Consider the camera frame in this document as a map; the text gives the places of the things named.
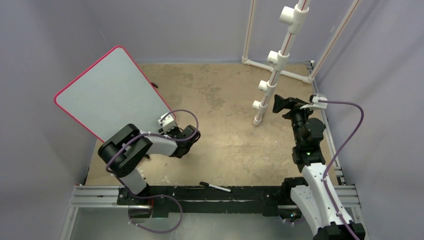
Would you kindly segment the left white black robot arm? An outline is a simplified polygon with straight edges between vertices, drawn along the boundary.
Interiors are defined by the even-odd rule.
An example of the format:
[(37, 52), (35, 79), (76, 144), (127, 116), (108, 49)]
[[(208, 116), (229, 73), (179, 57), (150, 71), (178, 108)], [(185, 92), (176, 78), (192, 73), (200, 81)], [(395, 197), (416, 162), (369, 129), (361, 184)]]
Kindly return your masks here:
[(142, 205), (149, 199), (150, 186), (137, 170), (141, 160), (150, 155), (180, 159), (200, 137), (200, 131), (192, 125), (157, 134), (141, 131), (130, 123), (105, 141), (97, 154), (105, 162), (106, 171), (130, 190), (130, 199)]

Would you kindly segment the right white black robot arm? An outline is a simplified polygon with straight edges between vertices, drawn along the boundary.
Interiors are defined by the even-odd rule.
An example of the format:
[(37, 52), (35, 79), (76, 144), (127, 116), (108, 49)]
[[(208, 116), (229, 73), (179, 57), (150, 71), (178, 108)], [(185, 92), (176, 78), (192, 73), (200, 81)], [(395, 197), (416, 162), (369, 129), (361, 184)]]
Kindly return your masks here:
[(291, 122), (295, 141), (292, 158), (302, 174), (285, 178), (275, 197), (296, 204), (315, 240), (363, 240), (363, 224), (355, 223), (346, 211), (328, 175), (330, 165), (321, 150), (326, 125), (311, 117), (315, 110), (324, 110), (328, 104), (329, 100), (320, 94), (311, 95), (309, 101), (274, 96), (273, 113), (288, 111), (282, 117)]

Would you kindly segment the pink framed whiteboard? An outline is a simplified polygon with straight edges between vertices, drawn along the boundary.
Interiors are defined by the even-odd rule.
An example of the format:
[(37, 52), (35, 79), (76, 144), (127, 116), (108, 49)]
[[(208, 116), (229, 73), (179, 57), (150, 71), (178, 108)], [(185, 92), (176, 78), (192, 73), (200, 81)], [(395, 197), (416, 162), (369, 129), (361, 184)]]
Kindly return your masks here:
[(157, 133), (159, 118), (172, 110), (119, 45), (60, 90), (54, 102), (102, 142), (127, 124)]

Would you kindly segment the black whiteboard marker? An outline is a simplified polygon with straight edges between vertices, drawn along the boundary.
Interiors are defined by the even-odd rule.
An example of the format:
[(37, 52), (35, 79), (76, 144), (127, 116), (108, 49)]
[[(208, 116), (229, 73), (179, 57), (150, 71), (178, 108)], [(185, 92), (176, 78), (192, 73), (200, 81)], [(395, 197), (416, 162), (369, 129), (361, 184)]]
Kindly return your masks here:
[(231, 189), (229, 189), (229, 188), (225, 188), (225, 187), (221, 187), (221, 186), (213, 185), (213, 184), (210, 184), (210, 183), (207, 183), (207, 182), (204, 182), (204, 181), (200, 181), (200, 182), (199, 182), (199, 184), (200, 184), (201, 186), (205, 186), (205, 187), (209, 187), (209, 188), (217, 189), (217, 190), (224, 191), (224, 192), (227, 192), (227, 193), (230, 193), (230, 192), (232, 191), (232, 190), (231, 190)]

